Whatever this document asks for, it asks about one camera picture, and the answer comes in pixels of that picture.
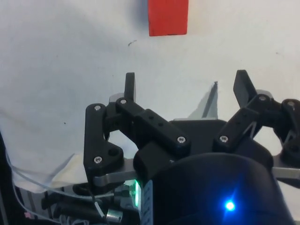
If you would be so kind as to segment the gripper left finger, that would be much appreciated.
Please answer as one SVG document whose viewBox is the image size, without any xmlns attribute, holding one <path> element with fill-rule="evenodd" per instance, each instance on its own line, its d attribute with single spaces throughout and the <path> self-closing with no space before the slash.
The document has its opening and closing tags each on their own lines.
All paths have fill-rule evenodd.
<svg viewBox="0 0 300 225">
<path fill-rule="evenodd" d="M 124 163 L 121 147 L 108 141 L 112 131 L 120 131 L 138 151 L 133 168 L 140 179 L 148 179 L 171 158 L 190 153 L 191 141 L 186 133 L 150 109 L 134 101 L 135 74 L 127 73 L 122 97 L 108 105 L 91 104 L 85 111 L 83 165 L 89 179 L 98 179 L 120 169 Z"/>
</svg>

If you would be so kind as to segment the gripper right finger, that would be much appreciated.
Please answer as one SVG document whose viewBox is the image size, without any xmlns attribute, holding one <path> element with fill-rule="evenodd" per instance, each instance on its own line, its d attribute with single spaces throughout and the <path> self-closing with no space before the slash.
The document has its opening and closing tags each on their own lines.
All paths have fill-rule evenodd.
<svg viewBox="0 0 300 225">
<path fill-rule="evenodd" d="M 300 102 L 285 99 L 282 103 L 259 94 L 247 71 L 236 73 L 233 92 L 240 109 L 225 123 L 214 138 L 215 152 L 233 153 L 245 137 L 254 138 L 262 127 L 272 128 L 282 143 L 281 160 L 300 166 Z"/>
</svg>

